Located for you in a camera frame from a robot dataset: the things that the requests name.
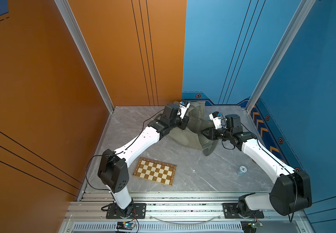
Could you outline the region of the olive green tote bag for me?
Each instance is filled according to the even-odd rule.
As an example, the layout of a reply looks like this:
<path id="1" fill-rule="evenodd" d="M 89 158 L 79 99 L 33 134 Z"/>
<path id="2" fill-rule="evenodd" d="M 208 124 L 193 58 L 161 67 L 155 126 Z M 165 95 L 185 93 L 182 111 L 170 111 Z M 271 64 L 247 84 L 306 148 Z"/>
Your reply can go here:
<path id="1" fill-rule="evenodd" d="M 201 150 L 205 156 L 209 156 L 216 148 L 218 140 L 209 140 L 202 130 L 214 127 L 212 121 L 205 119 L 205 102 L 191 102 L 187 111 L 189 122 L 185 130 L 175 128 L 170 131 L 168 137 L 179 145 Z"/>

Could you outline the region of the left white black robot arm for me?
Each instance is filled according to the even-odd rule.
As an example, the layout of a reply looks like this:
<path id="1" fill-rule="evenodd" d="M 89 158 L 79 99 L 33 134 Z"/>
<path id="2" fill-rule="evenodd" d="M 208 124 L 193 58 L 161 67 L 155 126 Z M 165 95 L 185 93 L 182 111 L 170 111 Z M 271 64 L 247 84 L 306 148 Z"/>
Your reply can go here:
<path id="1" fill-rule="evenodd" d="M 168 135 L 171 130 L 184 130 L 189 122 L 189 116 L 186 115 L 189 107 L 190 102 L 185 100 L 179 104 L 167 104 L 163 110 L 143 122 L 138 136 L 116 150 L 107 149 L 103 152 L 97 175 L 111 192 L 115 207 L 123 218 L 132 214 L 134 204 L 127 188 L 129 166 L 142 152 Z"/>

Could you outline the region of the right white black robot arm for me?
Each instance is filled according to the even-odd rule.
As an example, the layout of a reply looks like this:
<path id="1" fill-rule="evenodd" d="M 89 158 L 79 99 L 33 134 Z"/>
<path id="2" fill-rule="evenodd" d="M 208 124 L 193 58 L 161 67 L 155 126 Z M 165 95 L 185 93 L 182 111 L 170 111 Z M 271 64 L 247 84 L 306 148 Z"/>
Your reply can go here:
<path id="1" fill-rule="evenodd" d="M 288 166 L 268 151 L 255 134 L 243 128 L 238 115 L 214 112 L 209 118 L 214 126 L 201 134 L 212 141 L 229 141 L 258 164 L 274 184 L 270 193 L 241 196 L 236 207 L 240 216 L 249 217 L 258 210 L 274 210 L 287 216 L 312 206 L 310 177 L 306 172 Z"/>

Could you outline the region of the wooden chessboard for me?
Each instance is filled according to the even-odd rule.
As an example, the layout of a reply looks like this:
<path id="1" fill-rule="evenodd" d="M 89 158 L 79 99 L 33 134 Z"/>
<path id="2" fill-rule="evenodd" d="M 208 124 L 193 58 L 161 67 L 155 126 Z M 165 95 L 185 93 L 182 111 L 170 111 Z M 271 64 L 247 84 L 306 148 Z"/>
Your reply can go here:
<path id="1" fill-rule="evenodd" d="M 162 185 L 173 186 L 177 166 L 141 157 L 133 176 Z"/>

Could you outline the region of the right green circuit board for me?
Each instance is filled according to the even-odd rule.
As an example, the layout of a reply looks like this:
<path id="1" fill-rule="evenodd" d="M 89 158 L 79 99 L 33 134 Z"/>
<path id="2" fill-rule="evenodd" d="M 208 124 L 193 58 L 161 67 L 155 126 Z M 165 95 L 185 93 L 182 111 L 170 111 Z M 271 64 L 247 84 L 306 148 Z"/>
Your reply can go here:
<path id="1" fill-rule="evenodd" d="M 263 227 L 261 222 L 241 222 L 242 230 L 244 233 L 256 233 L 257 229 Z"/>

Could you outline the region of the green circuit board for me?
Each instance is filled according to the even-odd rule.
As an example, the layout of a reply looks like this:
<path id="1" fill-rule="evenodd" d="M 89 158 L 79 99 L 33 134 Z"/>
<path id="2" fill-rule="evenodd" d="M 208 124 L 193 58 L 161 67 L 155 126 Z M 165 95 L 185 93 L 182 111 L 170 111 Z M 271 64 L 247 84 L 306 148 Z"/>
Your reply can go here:
<path id="1" fill-rule="evenodd" d="M 244 233 L 256 233 L 257 229 L 263 227 L 261 222 L 241 222 L 242 230 Z"/>
<path id="2" fill-rule="evenodd" d="M 117 222 L 116 231 L 122 232 L 122 231 L 132 231 L 136 227 L 136 224 L 134 222 Z"/>

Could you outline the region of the left green circuit board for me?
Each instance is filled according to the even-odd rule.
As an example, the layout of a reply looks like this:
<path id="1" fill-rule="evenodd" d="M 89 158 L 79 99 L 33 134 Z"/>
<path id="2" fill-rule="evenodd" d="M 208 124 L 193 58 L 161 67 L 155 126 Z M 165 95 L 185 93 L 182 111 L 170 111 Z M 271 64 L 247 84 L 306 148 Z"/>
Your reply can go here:
<path id="1" fill-rule="evenodd" d="M 122 231 L 132 231 L 136 227 L 136 224 L 134 222 L 117 222 L 116 231 L 122 232 Z"/>

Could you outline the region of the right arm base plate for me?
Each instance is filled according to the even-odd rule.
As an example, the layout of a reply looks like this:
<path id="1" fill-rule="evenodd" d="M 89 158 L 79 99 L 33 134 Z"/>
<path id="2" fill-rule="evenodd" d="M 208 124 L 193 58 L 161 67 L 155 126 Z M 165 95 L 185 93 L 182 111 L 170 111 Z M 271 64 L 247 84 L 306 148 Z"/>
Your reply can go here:
<path id="1" fill-rule="evenodd" d="M 244 206 L 241 203 L 223 203 L 223 213 L 226 219 L 231 218 L 264 218 L 262 210 L 249 210 L 248 207 Z"/>

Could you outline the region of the aluminium front rail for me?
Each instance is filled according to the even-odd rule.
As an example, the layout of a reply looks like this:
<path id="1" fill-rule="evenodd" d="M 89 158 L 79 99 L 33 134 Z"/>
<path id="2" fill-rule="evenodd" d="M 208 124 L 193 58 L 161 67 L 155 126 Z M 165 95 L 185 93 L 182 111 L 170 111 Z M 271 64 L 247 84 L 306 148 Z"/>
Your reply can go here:
<path id="1" fill-rule="evenodd" d="M 244 233 L 241 222 L 261 222 L 256 233 L 312 233 L 304 212 L 281 216 L 262 210 L 264 218 L 226 219 L 223 203 L 237 203 L 239 192 L 152 192 L 132 193 L 134 203 L 145 203 L 144 219 L 132 218 L 134 233 Z M 62 233 L 119 233 L 117 222 L 107 219 L 113 197 L 107 192 L 86 192 L 72 202 L 60 227 Z"/>

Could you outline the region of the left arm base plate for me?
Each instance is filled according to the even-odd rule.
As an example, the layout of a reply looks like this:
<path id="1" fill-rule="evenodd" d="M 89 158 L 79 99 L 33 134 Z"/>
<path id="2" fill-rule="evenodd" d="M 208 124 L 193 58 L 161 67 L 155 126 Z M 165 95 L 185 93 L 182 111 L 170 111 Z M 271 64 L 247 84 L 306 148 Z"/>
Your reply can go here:
<path id="1" fill-rule="evenodd" d="M 107 219 L 144 219 L 146 216 L 146 204 L 145 203 L 131 203 L 126 209 L 121 209 L 116 203 L 112 203 L 108 206 L 106 212 Z"/>

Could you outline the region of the right aluminium frame post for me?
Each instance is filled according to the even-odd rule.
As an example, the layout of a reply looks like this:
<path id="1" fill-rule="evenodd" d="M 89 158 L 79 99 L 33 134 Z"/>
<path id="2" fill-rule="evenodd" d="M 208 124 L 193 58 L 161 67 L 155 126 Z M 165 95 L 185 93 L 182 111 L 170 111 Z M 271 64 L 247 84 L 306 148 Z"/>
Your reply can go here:
<path id="1" fill-rule="evenodd" d="M 257 100 L 260 98 L 268 82 L 272 78 L 272 75 L 274 74 L 276 68 L 283 59 L 286 51 L 293 42 L 295 36 L 300 30 L 302 24 L 304 23 L 315 2 L 315 0 L 303 0 L 300 2 L 245 107 L 245 111 L 248 114 L 251 113 L 251 110 L 256 105 Z"/>

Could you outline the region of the aluminium frame post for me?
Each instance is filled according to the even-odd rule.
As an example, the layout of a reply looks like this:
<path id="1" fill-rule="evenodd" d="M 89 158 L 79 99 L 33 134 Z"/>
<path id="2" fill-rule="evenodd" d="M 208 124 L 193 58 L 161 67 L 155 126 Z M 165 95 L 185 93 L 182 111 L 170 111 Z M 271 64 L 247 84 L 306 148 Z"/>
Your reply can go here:
<path id="1" fill-rule="evenodd" d="M 283 59 L 286 51 L 293 42 L 295 36 L 300 30 L 302 24 L 304 23 L 315 2 L 315 0 L 303 0 L 300 2 L 245 107 L 245 111 L 248 114 L 251 113 L 251 110 L 256 105 L 257 100 L 260 98 L 268 82 L 272 78 L 272 75 L 274 74 L 276 68 Z"/>
<path id="2" fill-rule="evenodd" d="M 113 114 L 115 107 L 111 101 L 110 95 L 105 87 L 104 81 L 100 75 L 97 65 L 91 55 L 89 47 L 86 40 L 82 34 L 79 24 L 75 18 L 75 15 L 71 9 L 70 3 L 65 0 L 54 0 L 57 8 L 80 52 L 82 59 L 108 109 L 108 111 Z"/>

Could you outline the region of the left aluminium frame post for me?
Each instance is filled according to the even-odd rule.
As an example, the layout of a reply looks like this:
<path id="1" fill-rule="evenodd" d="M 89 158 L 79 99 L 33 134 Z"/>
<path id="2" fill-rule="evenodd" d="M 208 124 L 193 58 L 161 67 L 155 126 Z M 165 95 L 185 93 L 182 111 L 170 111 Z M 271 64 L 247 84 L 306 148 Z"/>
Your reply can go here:
<path id="1" fill-rule="evenodd" d="M 75 18 L 75 15 L 71 9 L 70 3 L 65 0 L 54 0 L 57 8 L 80 52 L 82 59 L 108 109 L 108 111 L 113 114 L 115 107 L 111 101 L 110 95 L 105 87 L 104 81 L 100 75 L 97 65 L 91 55 L 89 47 L 86 40 L 82 34 L 79 24 Z"/>

